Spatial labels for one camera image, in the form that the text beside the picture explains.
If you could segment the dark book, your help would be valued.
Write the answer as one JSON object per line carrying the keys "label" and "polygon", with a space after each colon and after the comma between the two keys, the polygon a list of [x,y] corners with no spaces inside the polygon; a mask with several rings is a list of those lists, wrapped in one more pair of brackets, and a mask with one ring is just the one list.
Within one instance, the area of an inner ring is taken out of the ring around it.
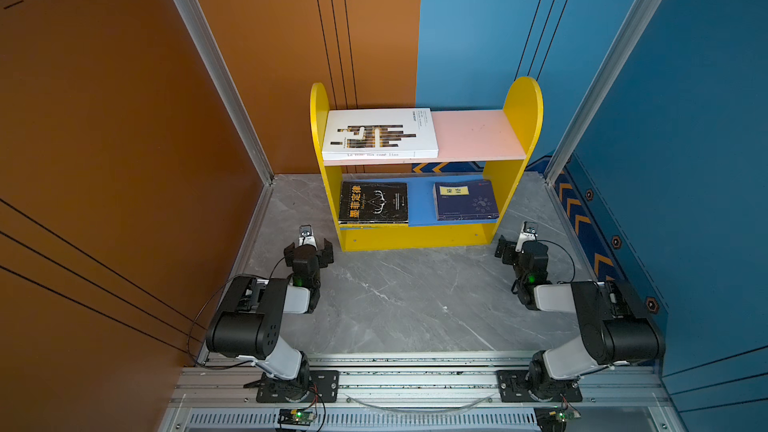
{"label": "dark book", "polygon": [[406,182],[343,181],[339,221],[342,224],[407,224]]}

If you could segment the navy book bottom yellow label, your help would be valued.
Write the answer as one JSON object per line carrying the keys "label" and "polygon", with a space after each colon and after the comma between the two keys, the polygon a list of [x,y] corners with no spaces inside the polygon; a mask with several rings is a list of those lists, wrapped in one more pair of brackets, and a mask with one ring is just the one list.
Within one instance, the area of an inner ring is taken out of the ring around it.
{"label": "navy book bottom yellow label", "polygon": [[483,221],[499,218],[493,185],[480,179],[465,182],[438,182],[434,185],[439,221]]}

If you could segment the white brown patterned booklet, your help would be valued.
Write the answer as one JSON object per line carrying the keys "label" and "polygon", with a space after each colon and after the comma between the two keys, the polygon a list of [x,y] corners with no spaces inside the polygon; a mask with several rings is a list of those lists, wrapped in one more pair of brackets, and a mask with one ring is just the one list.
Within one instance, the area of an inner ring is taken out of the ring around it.
{"label": "white brown patterned booklet", "polygon": [[429,108],[330,111],[323,140],[325,161],[436,158],[439,147]]}

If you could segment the yellow cartoon cover book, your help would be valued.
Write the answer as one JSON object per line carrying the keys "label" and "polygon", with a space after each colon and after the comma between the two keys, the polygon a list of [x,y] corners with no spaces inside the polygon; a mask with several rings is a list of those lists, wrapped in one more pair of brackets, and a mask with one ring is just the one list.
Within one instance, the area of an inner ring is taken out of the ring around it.
{"label": "yellow cartoon cover book", "polygon": [[377,228],[393,228],[393,227],[408,227],[409,224],[405,223],[353,223],[353,222],[339,222],[341,229],[377,229]]}

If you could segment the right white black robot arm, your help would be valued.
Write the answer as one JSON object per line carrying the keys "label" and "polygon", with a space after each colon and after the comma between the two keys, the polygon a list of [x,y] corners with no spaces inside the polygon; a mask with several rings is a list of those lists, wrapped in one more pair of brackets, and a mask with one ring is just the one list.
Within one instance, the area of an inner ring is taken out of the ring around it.
{"label": "right white black robot arm", "polygon": [[513,267],[511,292],[527,309],[573,314],[578,335],[536,352],[527,368],[497,373],[504,402],[554,402],[582,399],[579,380],[612,366],[637,365],[663,357],[665,341],[652,314],[626,282],[548,277],[548,247],[522,234],[498,239],[495,256]]}

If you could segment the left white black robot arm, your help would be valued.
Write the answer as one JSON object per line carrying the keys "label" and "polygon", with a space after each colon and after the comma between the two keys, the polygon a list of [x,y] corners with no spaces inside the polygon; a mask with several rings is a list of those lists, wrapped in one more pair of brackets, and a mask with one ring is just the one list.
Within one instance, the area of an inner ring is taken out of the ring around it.
{"label": "left white black robot arm", "polygon": [[281,337],[286,315],[311,314],[321,297],[321,270],[334,262],[333,244],[321,246],[305,236],[284,249],[291,269],[286,278],[234,278],[221,300],[206,334],[210,352],[234,358],[263,372],[257,382],[268,395],[298,402],[310,393],[306,354]]}

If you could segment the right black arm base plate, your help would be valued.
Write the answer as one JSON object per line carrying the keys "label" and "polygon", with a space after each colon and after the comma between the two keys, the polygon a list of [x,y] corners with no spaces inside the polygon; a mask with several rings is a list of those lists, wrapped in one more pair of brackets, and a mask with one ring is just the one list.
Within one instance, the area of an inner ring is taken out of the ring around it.
{"label": "right black arm base plate", "polygon": [[504,403],[570,403],[583,401],[579,384],[574,380],[553,380],[548,376],[537,381],[529,370],[504,369],[496,372],[497,388]]}

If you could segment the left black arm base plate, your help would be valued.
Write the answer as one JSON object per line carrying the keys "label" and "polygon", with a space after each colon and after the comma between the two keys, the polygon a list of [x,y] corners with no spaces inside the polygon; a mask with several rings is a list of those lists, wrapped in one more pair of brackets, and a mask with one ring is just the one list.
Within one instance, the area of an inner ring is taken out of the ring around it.
{"label": "left black arm base plate", "polygon": [[335,403],[339,391],[338,370],[310,370],[304,377],[291,381],[261,379],[256,393],[257,403],[307,403],[317,400],[320,404]]}

